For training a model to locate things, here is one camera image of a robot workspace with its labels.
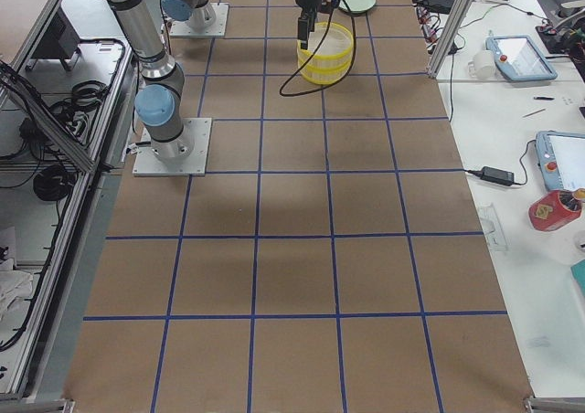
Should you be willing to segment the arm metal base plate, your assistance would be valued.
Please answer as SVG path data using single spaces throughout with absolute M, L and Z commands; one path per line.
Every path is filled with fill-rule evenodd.
M 229 5 L 207 3 L 196 8 L 186 21 L 174 20 L 170 37 L 211 38 L 224 37 L 227 28 Z
M 133 174 L 137 176 L 202 176 L 207 169 L 208 147 L 212 129 L 211 118 L 184 118 L 181 135 L 169 143 L 152 141 L 144 129 L 138 148 Z

